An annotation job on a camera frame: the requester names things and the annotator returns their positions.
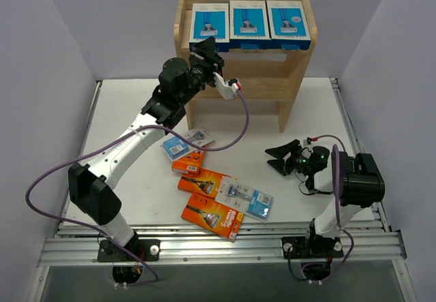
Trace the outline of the blue Harry's razor box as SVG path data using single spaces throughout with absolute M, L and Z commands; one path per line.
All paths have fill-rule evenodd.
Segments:
M 270 47 L 265 1 L 230 1 L 230 48 L 264 50 Z
M 266 1 L 272 48 L 308 50 L 311 34 L 302 1 Z
M 209 37 L 215 39 L 218 52 L 230 49 L 228 3 L 194 3 L 191 12 L 189 48 Z

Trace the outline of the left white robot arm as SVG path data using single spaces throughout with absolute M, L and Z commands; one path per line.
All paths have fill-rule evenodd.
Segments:
M 136 232 L 121 214 L 121 201 L 114 193 L 119 179 L 166 129 L 173 129 L 185 116 L 185 107 L 206 86 L 214 86 L 223 59 L 213 37 L 195 43 L 188 60 L 167 60 L 159 84 L 130 127 L 113 146 L 99 152 L 84 165 L 69 167 L 69 197 L 114 240 L 113 253 L 121 260 L 142 255 Z

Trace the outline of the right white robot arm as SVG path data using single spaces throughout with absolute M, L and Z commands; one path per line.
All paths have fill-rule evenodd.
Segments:
M 297 172 L 305 177 L 310 195 L 331 195 L 324 211 L 313 218 L 303 237 L 284 237 L 283 255 L 298 258 L 340 258 L 343 248 L 340 234 L 350 220 L 363 209 L 381 202 L 385 183 L 370 153 L 350 156 L 338 147 L 328 149 L 295 139 L 285 145 L 266 149 L 268 164 L 283 176 Z

